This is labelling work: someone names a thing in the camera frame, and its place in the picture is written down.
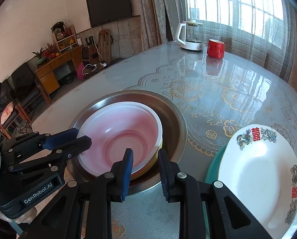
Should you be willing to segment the yellow plastic bowl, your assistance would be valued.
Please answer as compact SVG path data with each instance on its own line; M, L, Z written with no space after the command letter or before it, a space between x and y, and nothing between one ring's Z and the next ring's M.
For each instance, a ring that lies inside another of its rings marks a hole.
M163 141L160 142L157 151L154 153L153 157L149 160L149 162L144 167L142 167L139 171L137 171L131 175L131 180L135 180L135 179L143 176L145 173L147 173L153 167L153 165L157 162L158 151L159 151L159 149L162 148L162 146L163 146Z

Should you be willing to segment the white plate red characters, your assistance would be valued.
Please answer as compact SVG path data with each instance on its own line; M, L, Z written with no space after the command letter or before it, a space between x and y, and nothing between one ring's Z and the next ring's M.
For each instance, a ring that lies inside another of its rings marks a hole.
M218 179L272 238L282 238L297 213L297 157L275 129L252 124L229 140Z

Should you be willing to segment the red plastic bowl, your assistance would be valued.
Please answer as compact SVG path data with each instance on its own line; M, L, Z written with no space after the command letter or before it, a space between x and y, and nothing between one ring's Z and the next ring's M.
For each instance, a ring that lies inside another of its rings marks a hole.
M157 113L137 102L107 105L93 113L79 129L88 136L91 147L79 154L78 161L88 173L99 176L123 159L125 150L133 151L132 174L144 167L163 140L163 127Z

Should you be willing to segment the stainless steel bowl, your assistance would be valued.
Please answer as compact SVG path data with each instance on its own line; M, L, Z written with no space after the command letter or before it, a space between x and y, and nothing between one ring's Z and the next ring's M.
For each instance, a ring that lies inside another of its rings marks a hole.
M163 126L163 149L170 161L179 163L186 149L187 126L180 110L164 96L144 90L127 90L110 93L84 107L74 118L70 128L80 129L91 114L104 106L121 101L135 101L152 108ZM80 183L92 181L94 176L88 173L78 162L77 157L68 161L67 169ZM145 174L130 182L129 195L144 192L160 183L158 164L154 164Z

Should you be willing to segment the turquoise plate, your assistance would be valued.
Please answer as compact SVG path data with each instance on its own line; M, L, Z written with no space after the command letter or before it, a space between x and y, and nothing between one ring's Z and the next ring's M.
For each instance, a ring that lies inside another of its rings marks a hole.
M205 176L205 183L211 184L212 182L216 181L218 178L219 173L219 167L220 163L223 157L223 154L226 150L226 145L223 146L215 155L215 157L212 159L209 168L207 170L206 176ZM205 202L202 203L203 211L204 211L204 225L205 225L205 238L210 238L209 236L209 223L208 223L208 216L207 216L207 207Z

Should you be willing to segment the wooden sideboard cabinet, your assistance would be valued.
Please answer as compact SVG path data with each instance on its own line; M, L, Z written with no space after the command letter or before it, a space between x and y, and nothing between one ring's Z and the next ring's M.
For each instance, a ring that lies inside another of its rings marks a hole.
M44 92L49 96L55 90L60 88L59 78L57 74L60 69L67 65L70 73L77 73L78 66L82 62L82 47L78 46L58 57L50 60L48 63L38 67L35 74L41 83Z

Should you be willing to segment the pink bag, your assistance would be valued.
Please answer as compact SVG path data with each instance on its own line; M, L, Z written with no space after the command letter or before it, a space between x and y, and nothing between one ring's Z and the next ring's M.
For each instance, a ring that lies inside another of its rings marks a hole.
M77 77L78 77L80 80L85 80L85 79L84 79L84 74L83 74L83 69L84 69L84 64L83 64L83 62L81 62L81 63L78 65L78 68L77 68Z

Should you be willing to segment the dark low bench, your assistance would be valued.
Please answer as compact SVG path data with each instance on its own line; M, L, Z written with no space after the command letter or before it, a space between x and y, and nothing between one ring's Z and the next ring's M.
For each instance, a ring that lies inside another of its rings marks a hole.
M103 71L104 69L112 66L115 63L124 60L123 58L115 58L110 63L106 63L105 61L101 61L99 63L91 64L89 62L84 63L82 67L81 74L82 79L86 80L91 78L92 76L98 74L99 72Z

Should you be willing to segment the wooden shelf with ornaments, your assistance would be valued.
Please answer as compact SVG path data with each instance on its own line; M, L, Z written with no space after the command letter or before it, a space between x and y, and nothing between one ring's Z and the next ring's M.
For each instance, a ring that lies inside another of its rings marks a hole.
M74 25L68 21L55 23L52 28L52 39L60 54L72 50L78 46Z

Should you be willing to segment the wooden folding chair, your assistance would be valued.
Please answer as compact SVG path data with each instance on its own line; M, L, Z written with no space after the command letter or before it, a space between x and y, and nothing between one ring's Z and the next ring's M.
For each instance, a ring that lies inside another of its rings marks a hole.
M106 63L110 64L112 61L112 51L111 51L111 34L108 30L101 30L98 34L98 53L101 58Z

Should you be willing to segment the red mug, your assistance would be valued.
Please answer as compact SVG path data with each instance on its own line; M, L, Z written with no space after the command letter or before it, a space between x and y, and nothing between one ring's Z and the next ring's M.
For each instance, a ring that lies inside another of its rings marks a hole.
M216 59L223 59L225 44L220 40L210 39L208 41L207 55Z

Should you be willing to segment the white glass electric kettle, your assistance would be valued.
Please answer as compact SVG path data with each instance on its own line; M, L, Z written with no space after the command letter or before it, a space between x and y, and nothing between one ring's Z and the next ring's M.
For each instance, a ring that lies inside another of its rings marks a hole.
M204 50L204 25L202 23L183 21L177 25L175 42L182 49L189 51Z

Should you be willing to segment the left beige curtain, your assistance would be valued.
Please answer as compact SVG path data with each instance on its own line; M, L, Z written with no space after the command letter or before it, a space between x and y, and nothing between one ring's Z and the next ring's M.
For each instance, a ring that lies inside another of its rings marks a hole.
M177 26L183 21L181 0L139 0L139 8L143 50L176 40Z

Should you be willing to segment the window with metal bars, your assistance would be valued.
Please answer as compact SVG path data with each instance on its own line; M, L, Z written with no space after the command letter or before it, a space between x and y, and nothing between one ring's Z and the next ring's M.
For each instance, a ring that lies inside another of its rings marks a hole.
M187 17L241 30L281 48L285 42L282 0L186 0Z

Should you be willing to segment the black wall television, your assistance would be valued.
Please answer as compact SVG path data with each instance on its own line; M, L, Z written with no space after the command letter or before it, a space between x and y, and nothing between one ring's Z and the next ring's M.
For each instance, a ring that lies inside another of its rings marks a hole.
M132 17L131 0L86 0L91 27Z

